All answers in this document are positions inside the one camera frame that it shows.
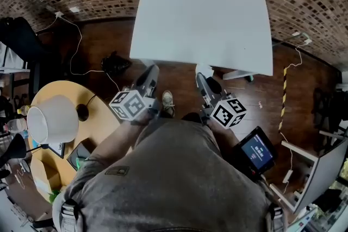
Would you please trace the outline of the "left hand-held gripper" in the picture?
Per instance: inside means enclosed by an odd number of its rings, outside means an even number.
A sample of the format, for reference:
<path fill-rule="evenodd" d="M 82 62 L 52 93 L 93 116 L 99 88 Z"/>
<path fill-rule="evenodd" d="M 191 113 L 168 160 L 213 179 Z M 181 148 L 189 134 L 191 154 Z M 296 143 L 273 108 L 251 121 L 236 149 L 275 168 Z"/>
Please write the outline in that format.
<path fill-rule="evenodd" d="M 145 110 L 152 116 L 159 114 L 160 104 L 155 97 L 159 67 L 149 66 L 130 87 L 118 92 L 109 107 L 121 120 L 134 121 Z"/>

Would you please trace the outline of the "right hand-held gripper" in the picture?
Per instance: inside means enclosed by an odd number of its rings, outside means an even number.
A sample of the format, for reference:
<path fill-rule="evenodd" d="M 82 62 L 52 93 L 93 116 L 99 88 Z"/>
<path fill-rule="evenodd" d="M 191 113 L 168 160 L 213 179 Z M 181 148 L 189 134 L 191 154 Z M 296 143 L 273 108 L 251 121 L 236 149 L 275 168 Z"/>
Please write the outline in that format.
<path fill-rule="evenodd" d="M 246 116 L 247 109 L 238 100 L 235 94 L 225 92 L 220 99 L 222 88 L 218 81 L 213 77 L 205 76 L 199 72 L 196 74 L 196 84 L 204 99 L 207 102 L 201 112 L 200 117 L 203 124 L 207 124 L 208 120 L 215 121 L 223 128 L 232 128 L 241 122 Z M 214 95 L 211 100 L 209 96 L 209 88 Z"/>

